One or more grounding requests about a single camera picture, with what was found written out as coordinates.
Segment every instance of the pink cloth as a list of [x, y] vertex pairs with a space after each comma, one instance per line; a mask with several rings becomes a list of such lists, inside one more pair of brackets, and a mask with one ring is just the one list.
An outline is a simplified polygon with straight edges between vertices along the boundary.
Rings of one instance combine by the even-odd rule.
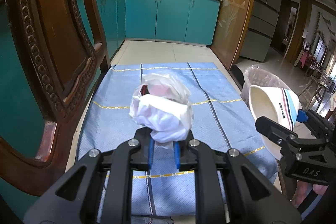
[[301, 68], [303, 68], [305, 66], [306, 63], [306, 59], [307, 59], [308, 53], [304, 52], [300, 58], [301, 61]]

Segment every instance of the gray refrigerator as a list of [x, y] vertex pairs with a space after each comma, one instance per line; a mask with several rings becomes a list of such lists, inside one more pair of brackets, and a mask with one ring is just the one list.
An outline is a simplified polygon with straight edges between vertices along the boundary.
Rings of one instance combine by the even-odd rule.
[[240, 56], [264, 62], [278, 22], [281, 0], [254, 0]]

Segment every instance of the screw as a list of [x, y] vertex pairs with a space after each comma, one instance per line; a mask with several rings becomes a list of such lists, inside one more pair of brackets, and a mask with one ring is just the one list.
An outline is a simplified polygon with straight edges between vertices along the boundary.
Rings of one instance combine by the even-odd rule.
[[189, 145], [191, 145], [193, 147], [196, 147], [196, 146], [200, 145], [200, 142], [199, 142], [199, 140], [192, 139], [192, 140], [189, 141]]
[[237, 149], [230, 149], [229, 150], [229, 155], [231, 156], [231, 157], [237, 157], [238, 155], [239, 155], [239, 150], [237, 150]]
[[302, 155], [300, 153], [297, 153], [295, 156], [297, 160], [302, 160]]
[[128, 141], [129, 146], [137, 146], [139, 144], [139, 141], [137, 139], [131, 139]]
[[89, 156], [90, 157], [97, 157], [99, 155], [99, 150], [98, 149], [91, 149], [89, 151]]

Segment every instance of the hand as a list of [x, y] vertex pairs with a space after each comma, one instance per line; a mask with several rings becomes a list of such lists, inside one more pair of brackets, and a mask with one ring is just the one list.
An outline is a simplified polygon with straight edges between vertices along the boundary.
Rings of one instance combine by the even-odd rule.
[[[306, 197], [306, 192], [309, 186], [310, 186], [310, 183], [303, 182], [303, 181], [297, 182], [295, 194], [292, 199], [292, 204], [295, 207], [299, 206], [303, 202], [303, 200]], [[326, 192], [327, 188], [328, 186], [324, 186], [324, 185], [317, 185], [317, 184], [313, 185], [313, 190], [318, 195], [323, 195]]]

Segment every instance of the doorway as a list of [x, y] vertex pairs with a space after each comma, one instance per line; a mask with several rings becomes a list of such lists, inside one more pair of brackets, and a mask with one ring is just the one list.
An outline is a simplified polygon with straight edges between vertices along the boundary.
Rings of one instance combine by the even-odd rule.
[[291, 41], [299, 4], [292, 0], [281, 0], [278, 22], [274, 31], [271, 47], [285, 55]]

